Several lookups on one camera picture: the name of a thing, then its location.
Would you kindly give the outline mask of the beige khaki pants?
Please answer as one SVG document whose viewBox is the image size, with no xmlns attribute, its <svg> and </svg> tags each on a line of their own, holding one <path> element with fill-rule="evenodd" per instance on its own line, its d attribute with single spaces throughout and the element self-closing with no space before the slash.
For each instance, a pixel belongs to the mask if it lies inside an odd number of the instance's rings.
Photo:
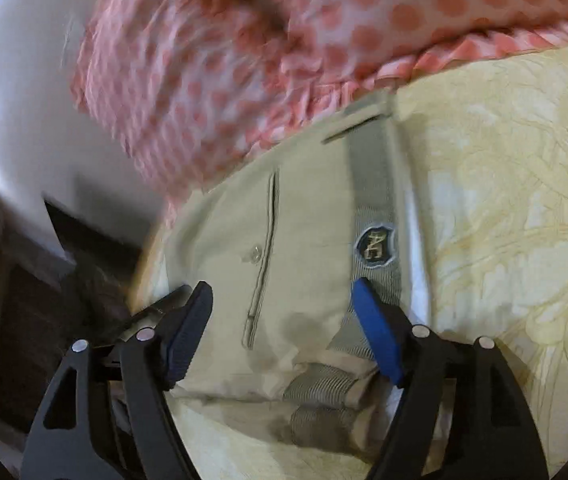
<svg viewBox="0 0 568 480">
<path fill-rule="evenodd" d="M 203 281 L 214 306 L 172 400 L 259 440 L 378 452 L 398 394 L 352 285 L 430 320 L 400 132 L 394 98 L 374 92 L 190 197 L 162 238 L 156 290 Z"/>
</svg>

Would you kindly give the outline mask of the dark television screen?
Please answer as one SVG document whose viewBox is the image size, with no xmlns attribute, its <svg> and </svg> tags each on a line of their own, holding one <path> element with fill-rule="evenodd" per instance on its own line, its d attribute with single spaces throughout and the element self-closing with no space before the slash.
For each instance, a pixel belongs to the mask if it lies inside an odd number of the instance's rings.
<svg viewBox="0 0 568 480">
<path fill-rule="evenodd" d="M 83 256 L 117 272 L 131 274 L 138 264 L 141 249 L 94 229 L 81 219 L 49 200 L 44 206 L 56 237 L 66 252 Z"/>
</svg>

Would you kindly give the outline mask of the yellow floral bed sheet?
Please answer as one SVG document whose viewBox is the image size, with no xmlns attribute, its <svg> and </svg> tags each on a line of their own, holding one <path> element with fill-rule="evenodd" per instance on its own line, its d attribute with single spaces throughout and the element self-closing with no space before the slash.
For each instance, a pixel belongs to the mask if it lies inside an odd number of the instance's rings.
<svg viewBox="0 0 568 480">
<path fill-rule="evenodd" d="M 523 390 L 553 477 L 568 471 L 568 47 L 480 61 L 391 95 L 430 290 L 423 324 L 491 338 Z M 156 290 L 160 229 L 145 266 Z M 371 458 L 249 437 L 167 396 L 204 479 L 363 479 Z"/>
</svg>

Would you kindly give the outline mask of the pink polka dot pillow front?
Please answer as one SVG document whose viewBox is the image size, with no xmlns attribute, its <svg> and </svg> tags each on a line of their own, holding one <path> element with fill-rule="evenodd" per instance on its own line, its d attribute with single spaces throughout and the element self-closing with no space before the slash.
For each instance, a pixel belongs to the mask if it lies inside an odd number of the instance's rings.
<svg viewBox="0 0 568 480">
<path fill-rule="evenodd" d="M 96 0 L 70 91 L 141 177 L 180 202 L 354 97 L 247 11 L 209 0 Z"/>
</svg>

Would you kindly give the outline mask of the pink polka dot pillow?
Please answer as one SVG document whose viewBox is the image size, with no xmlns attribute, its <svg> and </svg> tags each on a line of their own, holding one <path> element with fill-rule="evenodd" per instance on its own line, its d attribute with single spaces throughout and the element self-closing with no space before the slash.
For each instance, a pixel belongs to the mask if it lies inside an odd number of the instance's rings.
<svg viewBox="0 0 568 480">
<path fill-rule="evenodd" d="M 209 0 L 96 0 L 70 91 L 141 177 L 180 202 L 354 97 L 247 11 Z"/>
<path fill-rule="evenodd" d="M 538 48 L 568 41 L 568 0 L 276 0 L 286 72 L 321 84 L 368 78 L 387 64 L 469 32 L 505 32 Z"/>
</svg>

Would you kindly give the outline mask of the pink polka dot pillow rear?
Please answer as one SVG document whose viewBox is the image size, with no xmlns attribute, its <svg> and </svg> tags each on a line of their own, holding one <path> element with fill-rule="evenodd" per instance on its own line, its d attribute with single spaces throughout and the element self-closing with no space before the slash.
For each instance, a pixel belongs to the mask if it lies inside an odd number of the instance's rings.
<svg viewBox="0 0 568 480">
<path fill-rule="evenodd" d="M 469 32 L 505 32 L 538 48 L 568 41 L 568 0 L 276 0 L 286 72 L 321 84 L 368 78 L 387 64 Z"/>
</svg>

